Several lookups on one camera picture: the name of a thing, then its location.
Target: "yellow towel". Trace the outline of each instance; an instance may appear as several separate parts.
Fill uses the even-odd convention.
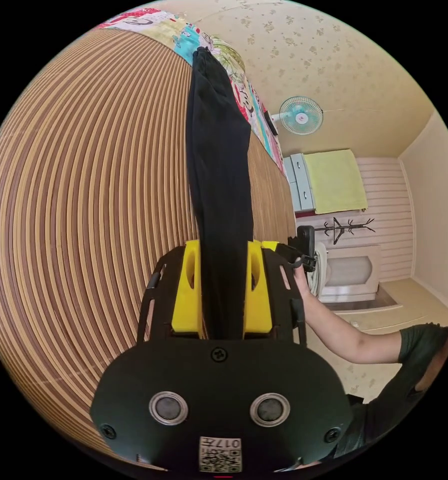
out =
[[[317,214],[367,208],[362,177],[351,150],[304,155]]]

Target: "qr code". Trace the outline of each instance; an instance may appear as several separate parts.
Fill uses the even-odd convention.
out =
[[[241,472],[242,450],[240,439],[201,437],[199,467],[201,472]]]

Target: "screw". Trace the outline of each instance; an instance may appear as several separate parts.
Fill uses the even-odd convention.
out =
[[[328,444],[335,442],[340,435],[340,428],[331,428],[325,435],[324,441]]]
[[[224,362],[227,359],[227,352],[218,346],[212,350],[210,356],[215,362]]]
[[[102,435],[108,438],[109,440],[113,440],[117,434],[115,433],[115,430],[110,426],[104,423],[100,427],[100,431],[102,432]]]

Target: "cabinet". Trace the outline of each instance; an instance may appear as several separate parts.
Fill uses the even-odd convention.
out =
[[[294,211],[308,212],[314,210],[314,200],[304,156],[301,153],[296,153],[284,158],[284,168],[289,178]]]

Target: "patterned cloth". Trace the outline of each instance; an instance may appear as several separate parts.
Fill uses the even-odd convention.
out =
[[[242,58],[228,43],[202,32],[173,13],[157,8],[138,7],[111,18],[97,28],[127,30],[145,35],[173,50],[189,65],[192,65],[194,51],[198,47],[207,47],[227,71],[242,115],[285,175],[279,140],[272,134],[264,117],[266,108],[245,74]]]

